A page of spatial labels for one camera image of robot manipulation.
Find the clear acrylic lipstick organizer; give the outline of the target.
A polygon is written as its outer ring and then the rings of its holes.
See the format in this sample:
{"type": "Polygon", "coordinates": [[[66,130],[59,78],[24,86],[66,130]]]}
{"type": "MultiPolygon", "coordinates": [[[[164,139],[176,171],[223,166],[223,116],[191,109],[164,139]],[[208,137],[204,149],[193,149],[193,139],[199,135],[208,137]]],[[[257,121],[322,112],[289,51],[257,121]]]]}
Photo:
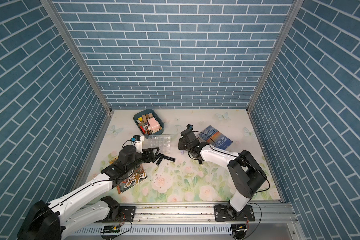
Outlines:
{"type": "Polygon", "coordinates": [[[171,153],[171,136],[170,135],[150,135],[143,143],[143,148],[159,148],[160,152],[165,155],[171,153]]]}

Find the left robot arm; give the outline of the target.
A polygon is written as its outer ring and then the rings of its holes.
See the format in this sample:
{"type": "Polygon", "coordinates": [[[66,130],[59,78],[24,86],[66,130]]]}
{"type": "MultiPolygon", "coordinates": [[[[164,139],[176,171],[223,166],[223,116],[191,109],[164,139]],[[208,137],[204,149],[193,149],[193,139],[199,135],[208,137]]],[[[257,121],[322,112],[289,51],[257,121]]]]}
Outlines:
{"type": "Polygon", "coordinates": [[[48,203],[33,204],[17,234],[19,240],[63,240],[77,230],[97,221],[115,220],[120,204],[111,196],[87,203],[131,178],[141,164],[153,163],[159,148],[138,152],[136,146],[124,146],[118,159],[101,174],[72,192],[48,203]]]}

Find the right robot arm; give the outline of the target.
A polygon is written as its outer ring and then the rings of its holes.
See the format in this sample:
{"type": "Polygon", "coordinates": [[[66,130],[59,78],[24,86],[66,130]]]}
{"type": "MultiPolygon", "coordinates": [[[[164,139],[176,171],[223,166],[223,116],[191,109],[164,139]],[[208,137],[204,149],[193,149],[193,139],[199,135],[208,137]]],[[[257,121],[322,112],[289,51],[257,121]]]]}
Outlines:
{"type": "Polygon", "coordinates": [[[229,152],[201,142],[193,131],[193,125],[181,132],[178,149],[187,151],[191,159],[211,162],[224,167],[230,174],[236,191],[227,204],[227,213],[237,220],[243,215],[243,209],[253,198],[259,188],[268,181],[266,173],[249,151],[229,152]]]}

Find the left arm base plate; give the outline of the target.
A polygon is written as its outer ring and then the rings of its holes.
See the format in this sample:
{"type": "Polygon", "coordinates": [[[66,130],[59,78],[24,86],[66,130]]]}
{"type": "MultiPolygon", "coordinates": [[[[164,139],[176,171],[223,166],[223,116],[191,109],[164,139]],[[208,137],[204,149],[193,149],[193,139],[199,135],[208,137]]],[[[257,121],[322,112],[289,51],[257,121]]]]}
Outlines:
{"type": "Polygon", "coordinates": [[[97,221],[97,223],[116,223],[120,222],[122,223],[124,220],[126,222],[134,221],[136,212],[136,206],[120,206],[113,208],[109,211],[108,215],[100,221],[97,221]]]}

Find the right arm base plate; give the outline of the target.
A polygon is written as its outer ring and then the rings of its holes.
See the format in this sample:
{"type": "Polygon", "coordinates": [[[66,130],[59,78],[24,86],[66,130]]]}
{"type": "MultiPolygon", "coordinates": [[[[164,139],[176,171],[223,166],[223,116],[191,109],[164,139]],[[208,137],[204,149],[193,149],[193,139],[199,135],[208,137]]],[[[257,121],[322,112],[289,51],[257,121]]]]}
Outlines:
{"type": "Polygon", "coordinates": [[[247,205],[241,211],[236,211],[229,205],[215,205],[214,216],[216,222],[253,222],[255,215],[252,206],[247,205]]]}

